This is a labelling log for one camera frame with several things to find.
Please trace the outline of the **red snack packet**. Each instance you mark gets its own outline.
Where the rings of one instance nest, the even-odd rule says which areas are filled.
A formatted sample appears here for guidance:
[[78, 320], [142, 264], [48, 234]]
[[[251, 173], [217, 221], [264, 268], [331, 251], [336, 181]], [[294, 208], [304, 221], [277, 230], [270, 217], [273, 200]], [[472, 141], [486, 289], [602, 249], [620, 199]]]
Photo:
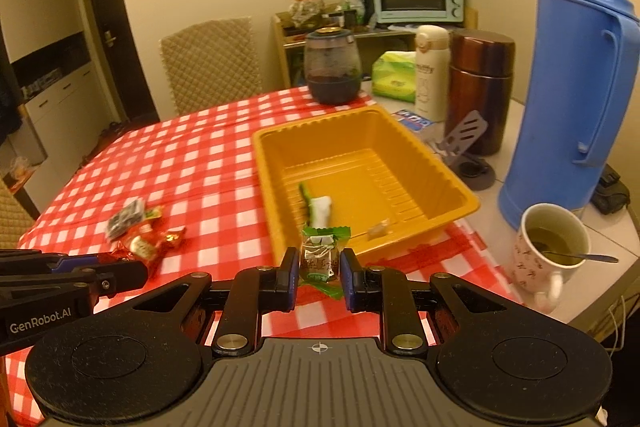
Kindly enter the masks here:
[[149, 221], [131, 227], [122, 237], [116, 239], [112, 253], [119, 257], [140, 260], [150, 267], [166, 254], [163, 235], [154, 229]]

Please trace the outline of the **green candy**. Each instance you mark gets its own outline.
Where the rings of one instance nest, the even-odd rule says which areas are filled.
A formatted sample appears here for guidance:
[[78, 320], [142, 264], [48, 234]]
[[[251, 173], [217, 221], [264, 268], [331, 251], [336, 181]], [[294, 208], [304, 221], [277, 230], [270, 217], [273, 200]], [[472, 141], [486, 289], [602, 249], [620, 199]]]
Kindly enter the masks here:
[[334, 300], [343, 297], [343, 289], [338, 281], [341, 253], [351, 235], [349, 227], [303, 227], [299, 275], [305, 285]]

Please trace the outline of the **grey black snack packet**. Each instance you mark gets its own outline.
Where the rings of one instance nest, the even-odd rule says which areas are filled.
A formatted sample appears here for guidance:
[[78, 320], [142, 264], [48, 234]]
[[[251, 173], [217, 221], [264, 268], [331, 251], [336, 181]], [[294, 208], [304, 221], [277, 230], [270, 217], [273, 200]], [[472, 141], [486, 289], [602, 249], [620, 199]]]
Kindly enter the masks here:
[[125, 207], [122, 207], [118, 213], [115, 213], [107, 221], [105, 228], [107, 242], [113, 242], [127, 233], [132, 227], [141, 223], [144, 220], [144, 216], [145, 207], [142, 198], [136, 198]]

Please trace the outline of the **white silver foil pouch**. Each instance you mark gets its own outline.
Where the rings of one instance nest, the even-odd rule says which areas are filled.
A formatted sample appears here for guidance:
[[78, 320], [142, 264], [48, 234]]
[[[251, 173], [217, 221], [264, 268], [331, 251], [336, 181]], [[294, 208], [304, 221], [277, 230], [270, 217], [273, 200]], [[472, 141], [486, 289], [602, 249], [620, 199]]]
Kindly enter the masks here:
[[324, 229], [329, 226], [332, 199], [330, 196], [314, 197], [308, 191], [305, 184], [298, 184], [300, 195], [303, 197], [307, 211], [307, 225], [315, 229]]

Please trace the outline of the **red candy pile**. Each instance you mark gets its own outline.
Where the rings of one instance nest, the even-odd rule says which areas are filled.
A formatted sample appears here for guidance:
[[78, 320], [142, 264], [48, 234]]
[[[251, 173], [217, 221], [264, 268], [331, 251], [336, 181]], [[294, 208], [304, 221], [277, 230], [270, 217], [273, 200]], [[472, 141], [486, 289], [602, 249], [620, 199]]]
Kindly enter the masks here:
[[170, 229], [160, 233], [160, 241], [158, 246], [163, 251], [170, 251], [181, 246], [184, 236], [186, 235], [186, 227]]

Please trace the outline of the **quilted beige side chair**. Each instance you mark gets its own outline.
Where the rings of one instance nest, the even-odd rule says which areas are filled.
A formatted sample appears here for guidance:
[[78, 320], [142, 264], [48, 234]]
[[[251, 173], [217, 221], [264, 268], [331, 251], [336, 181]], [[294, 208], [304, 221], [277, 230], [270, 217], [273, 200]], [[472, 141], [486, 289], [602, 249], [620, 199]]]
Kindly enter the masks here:
[[13, 249], [32, 227], [34, 220], [0, 181], [0, 248]]

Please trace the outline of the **yellow plastic basket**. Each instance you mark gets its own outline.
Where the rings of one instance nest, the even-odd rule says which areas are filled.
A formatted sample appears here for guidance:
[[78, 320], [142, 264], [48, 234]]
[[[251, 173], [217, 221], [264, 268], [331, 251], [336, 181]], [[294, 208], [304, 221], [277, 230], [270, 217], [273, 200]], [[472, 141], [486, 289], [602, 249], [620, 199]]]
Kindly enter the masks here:
[[[361, 263], [408, 254], [480, 208], [469, 187], [378, 105], [279, 124], [252, 141], [276, 260], [302, 243], [299, 183], [331, 197], [330, 223], [352, 230], [347, 246]], [[368, 230], [385, 219], [390, 233], [369, 241]]]

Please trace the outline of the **grey phone stand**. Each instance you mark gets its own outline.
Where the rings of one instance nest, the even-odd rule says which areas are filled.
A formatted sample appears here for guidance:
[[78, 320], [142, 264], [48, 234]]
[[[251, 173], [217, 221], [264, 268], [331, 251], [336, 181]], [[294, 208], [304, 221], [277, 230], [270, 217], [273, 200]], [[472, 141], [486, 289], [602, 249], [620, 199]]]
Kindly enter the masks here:
[[488, 124], [471, 110], [445, 138], [435, 144], [435, 152], [445, 165], [472, 191], [485, 191], [496, 181], [494, 168], [470, 152], [471, 146], [485, 133]]

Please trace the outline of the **metal spoon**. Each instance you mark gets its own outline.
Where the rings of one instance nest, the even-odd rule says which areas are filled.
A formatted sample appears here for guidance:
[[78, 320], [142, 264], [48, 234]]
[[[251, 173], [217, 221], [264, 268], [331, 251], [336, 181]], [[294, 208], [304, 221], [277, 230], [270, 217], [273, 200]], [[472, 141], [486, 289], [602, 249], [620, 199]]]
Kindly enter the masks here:
[[615, 263], [620, 262], [620, 259], [604, 254], [570, 254], [570, 253], [562, 253], [562, 251], [554, 251], [551, 249], [546, 243], [534, 242], [533, 246], [539, 251], [542, 255], [547, 256], [548, 258], [555, 257], [564, 257], [570, 259], [579, 259], [579, 260], [588, 260], [595, 262], [604, 262], [604, 263]]

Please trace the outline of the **white cabinet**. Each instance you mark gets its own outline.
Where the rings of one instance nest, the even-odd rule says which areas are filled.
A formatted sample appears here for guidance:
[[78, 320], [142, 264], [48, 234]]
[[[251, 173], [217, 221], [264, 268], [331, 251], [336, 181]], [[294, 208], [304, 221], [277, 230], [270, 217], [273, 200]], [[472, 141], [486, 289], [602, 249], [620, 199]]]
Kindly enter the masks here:
[[40, 213], [112, 122], [77, 0], [1, 0], [1, 65], [22, 121], [1, 160], [9, 168], [26, 162], [17, 196]]

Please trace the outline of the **patterned white mug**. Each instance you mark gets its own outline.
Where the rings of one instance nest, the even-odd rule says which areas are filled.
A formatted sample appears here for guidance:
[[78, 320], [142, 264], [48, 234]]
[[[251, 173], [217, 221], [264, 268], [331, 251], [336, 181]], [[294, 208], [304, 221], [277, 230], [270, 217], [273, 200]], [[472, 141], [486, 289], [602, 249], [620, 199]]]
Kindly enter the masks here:
[[559, 304], [565, 283], [586, 262], [591, 242], [582, 221], [561, 206], [536, 204], [521, 217], [512, 251], [514, 282], [544, 313]]

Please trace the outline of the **green tissue pack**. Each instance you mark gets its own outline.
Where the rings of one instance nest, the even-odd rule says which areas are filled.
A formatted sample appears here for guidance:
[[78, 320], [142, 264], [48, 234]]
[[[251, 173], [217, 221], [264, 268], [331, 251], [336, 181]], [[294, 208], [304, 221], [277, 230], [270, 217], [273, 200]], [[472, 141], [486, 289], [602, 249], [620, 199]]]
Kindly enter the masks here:
[[372, 66], [372, 93], [383, 98], [416, 101], [416, 52], [386, 51]]

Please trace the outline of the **dark glass jar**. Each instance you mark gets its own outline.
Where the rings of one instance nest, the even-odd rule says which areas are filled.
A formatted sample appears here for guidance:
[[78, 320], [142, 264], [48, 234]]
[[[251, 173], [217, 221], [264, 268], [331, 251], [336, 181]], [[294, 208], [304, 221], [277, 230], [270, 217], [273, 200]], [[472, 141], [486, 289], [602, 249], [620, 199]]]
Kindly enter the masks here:
[[311, 32], [305, 42], [304, 75], [318, 103], [339, 106], [354, 101], [362, 79], [354, 34], [334, 26]]

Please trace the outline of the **quilted beige chair back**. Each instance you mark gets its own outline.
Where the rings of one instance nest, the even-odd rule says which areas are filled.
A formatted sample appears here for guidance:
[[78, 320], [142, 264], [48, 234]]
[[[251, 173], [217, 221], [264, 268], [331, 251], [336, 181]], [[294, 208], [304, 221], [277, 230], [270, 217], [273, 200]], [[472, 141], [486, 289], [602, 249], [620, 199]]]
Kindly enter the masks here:
[[180, 116], [262, 92], [248, 16], [183, 28], [160, 40], [160, 59]]

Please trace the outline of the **brown thermos flask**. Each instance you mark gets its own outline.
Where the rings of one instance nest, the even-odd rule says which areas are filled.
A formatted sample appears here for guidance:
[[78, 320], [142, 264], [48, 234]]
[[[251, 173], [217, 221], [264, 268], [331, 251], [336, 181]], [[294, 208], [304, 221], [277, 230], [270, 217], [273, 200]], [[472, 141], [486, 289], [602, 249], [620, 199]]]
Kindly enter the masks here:
[[469, 152], [491, 156], [499, 152], [513, 87], [515, 42], [496, 32], [457, 29], [451, 34], [448, 87], [448, 134], [472, 110], [487, 122], [485, 132]]

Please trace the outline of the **wooden side shelf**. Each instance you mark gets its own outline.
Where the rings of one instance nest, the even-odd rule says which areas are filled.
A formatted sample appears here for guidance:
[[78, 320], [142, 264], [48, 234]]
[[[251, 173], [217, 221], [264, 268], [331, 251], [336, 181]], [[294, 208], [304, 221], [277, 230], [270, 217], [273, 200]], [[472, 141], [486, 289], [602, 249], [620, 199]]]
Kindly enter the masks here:
[[329, 83], [360, 79], [372, 74], [374, 62], [387, 51], [413, 51], [416, 30], [370, 29], [323, 25], [314, 31], [295, 29], [290, 13], [273, 17], [280, 56], [282, 78], [286, 87], [314, 83], [326, 87]]

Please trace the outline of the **white miffy bottle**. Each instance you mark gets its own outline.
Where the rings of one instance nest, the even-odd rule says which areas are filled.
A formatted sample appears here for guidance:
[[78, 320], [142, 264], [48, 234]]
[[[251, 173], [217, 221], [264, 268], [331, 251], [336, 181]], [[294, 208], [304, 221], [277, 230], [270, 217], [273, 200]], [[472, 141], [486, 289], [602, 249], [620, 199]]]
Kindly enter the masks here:
[[434, 122], [447, 116], [449, 31], [421, 25], [416, 33], [416, 113]]

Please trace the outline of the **blue thermos jug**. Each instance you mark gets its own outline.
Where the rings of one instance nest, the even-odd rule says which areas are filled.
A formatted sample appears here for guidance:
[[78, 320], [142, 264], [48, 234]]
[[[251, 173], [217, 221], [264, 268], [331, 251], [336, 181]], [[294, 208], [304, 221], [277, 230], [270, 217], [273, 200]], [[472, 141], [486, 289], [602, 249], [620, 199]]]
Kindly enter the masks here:
[[638, 64], [639, 19], [629, 0], [537, 0], [524, 114], [498, 196], [512, 228], [538, 202], [572, 211], [588, 204]]

